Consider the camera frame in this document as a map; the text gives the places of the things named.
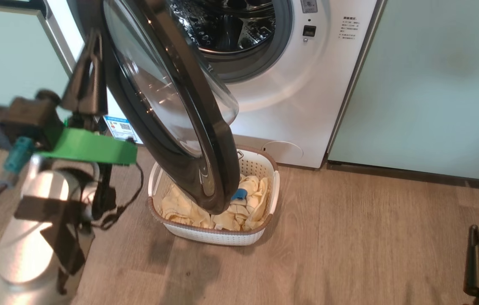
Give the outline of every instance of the green plastic part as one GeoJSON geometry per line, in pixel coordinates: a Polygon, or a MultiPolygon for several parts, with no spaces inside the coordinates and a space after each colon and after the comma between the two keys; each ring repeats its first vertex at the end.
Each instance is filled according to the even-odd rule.
{"type": "Polygon", "coordinates": [[[136,163],[137,146],[87,130],[66,128],[55,150],[38,154],[46,158],[128,165],[136,163]]]}

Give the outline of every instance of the blue object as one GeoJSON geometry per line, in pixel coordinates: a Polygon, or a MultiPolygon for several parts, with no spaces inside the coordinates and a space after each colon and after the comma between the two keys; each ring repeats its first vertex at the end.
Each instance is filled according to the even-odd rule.
{"type": "Polygon", "coordinates": [[[235,194],[232,196],[232,200],[235,200],[235,199],[245,199],[247,198],[247,190],[245,189],[238,189],[235,194]]]}
{"type": "Polygon", "coordinates": [[[7,185],[9,189],[13,188],[17,183],[19,173],[30,160],[34,151],[36,151],[36,147],[32,139],[19,137],[4,162],[0,185],[7,185]]]}

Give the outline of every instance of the teal connector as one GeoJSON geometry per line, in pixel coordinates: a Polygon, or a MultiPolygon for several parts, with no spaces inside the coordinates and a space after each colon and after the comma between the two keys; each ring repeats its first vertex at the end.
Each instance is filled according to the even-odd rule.
{"type": "Polygon", "coordinates": [[[34,141],[28,137],[19,137],[6,158],[3,166],[3,173],[0,177],[0,185],[7,185],[12,189],[17,184],[19,173],[30,160],[36,151],[34,141]]]}

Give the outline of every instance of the white plastic basket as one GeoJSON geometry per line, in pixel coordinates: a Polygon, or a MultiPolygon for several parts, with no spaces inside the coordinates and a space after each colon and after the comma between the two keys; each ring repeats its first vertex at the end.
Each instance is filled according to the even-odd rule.
{"type": "Polygon", "coordinates": [[[268,180],[270,181],[268,187],[269,193],[268,196],[266,196],[266,210],[264,212],[265,220],[261,226],[255,230],[235,232],[229,230],[199,228],[166,220],[160,214],[161,204],[162,199],[170,192],[173,182],[158,164],[155,164],[152,168],[148,188],[148,203],[153,216],[158,221],[162,222],[171,233],[193,241],[228,246],[246,246],[254,244],[260,239],[262,234],[264,234],[264,231],[275,212],[275,208],[277,207],[280,176],[276,162],[265,152],[247,147],[240,147],[238,149],[238,155],[241,174],[247,176],[256,175],[259,178],[268,177],[268,180]]]}

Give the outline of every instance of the laundry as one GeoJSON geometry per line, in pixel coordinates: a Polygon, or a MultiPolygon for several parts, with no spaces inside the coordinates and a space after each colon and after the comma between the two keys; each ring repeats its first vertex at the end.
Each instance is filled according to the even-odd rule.
{"type": "Polygon", "coordinates": [[[161,215],[167,220],[201,228],[217,230],[254,230],[264,223],[268,178],[243,176],[239,189],[246,191],[245,199],[235,199],[220,215],[210,215],[173,185],[162,200],[161,215]]]}

